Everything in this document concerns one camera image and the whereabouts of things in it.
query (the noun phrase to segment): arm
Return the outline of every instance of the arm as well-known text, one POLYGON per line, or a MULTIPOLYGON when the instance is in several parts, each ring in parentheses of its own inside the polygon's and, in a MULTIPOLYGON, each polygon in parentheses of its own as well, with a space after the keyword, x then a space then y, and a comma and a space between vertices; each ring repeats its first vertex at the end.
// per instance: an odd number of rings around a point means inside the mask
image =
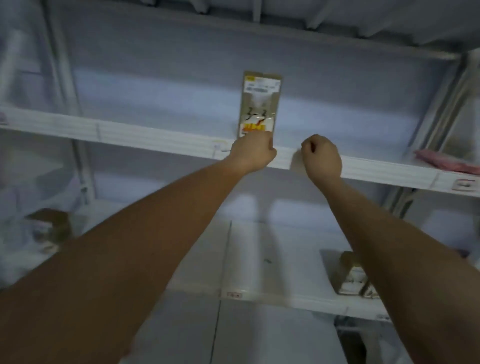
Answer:
POLYGON ((272 133, 109 218, 0 295, 0 363, 118 363, 225 198, 276 156, 272 133))
POLYGON ((328 139, 310 137, 302 155, 415 363, 477 363, 480 272, 345 184, 328 139))

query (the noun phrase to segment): hand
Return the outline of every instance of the hand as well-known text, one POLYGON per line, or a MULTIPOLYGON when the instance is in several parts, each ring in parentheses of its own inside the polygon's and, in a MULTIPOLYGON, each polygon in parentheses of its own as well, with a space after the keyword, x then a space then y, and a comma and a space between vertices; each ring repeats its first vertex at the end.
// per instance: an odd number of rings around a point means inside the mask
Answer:
POLYGON ((225 162, 246 175, 265 168, 275 157, 273 133, 252 131, 233 143, 225 162))
POLYGON ((324 136, 316 134, 305 140, 301 154, 307 175, 318 188, 340 179, 342 159, 335 144, 324 136))

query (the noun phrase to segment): pink package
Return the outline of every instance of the pink package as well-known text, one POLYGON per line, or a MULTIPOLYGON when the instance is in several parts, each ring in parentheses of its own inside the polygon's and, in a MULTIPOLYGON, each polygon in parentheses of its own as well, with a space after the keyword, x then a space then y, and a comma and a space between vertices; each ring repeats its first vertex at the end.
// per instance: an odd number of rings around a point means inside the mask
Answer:
POLYGON ((421 159, 441 170, 448 170, 451 172, 469 173, 480 176, 480 167, 468 164, 459 159, 456 159, 445 154, 434 152, 432 150, 423 149, 415 151, 418 159, 421 159))

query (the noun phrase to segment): white shelf panel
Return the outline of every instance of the white shelf panel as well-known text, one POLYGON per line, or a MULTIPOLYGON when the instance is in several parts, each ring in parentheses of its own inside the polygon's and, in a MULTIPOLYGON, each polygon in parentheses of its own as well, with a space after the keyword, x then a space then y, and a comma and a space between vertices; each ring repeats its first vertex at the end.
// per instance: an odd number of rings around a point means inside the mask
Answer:
POLYGON ((233 222, 222 298, 389 320, 382 301, 334 292, 325 267, 346 250, 339 234, 233 222))
MULTIPOLYGON (((126 205, 96 200, 78 210, 73 220, 87 217, 83 233, 122 210, 126 205)), ((214 219, 175 271, 167 289, 218 297, 230 221, 214 219)))
POLYGON ((347 364, 332 317, 223 301, 213 364, 347 364))
MULTIPOLYGON (((230 150, 234 141, 11 107, 0 107, 0 116, 2 120, 0 128, 3 129, 217 160, 228 155, 228 152, 222 150, 230 150)), ((277 145, 276 148, 278 155, 270 163, 270 167, 286 170, 303 169, 297 149, 277 145)), ((477 177, 442 172, 409 158, 397 163, 385 161, 382 159, 391 160, 392 158, 385 158, 381 151, 377 153, 379 160, 356 158, 352 154, 354 152, 348 151, 347 155, 342 155, 344 164, 342 177, 344 178, 480 197, 478 188, 474 192, 461 192, 452 190, 452 186, 448 185, 450 180, 477 179, 477 177)))
POLYGON ((218 304, 214 297, 164 293, 120 364, 209 364, 218 304))

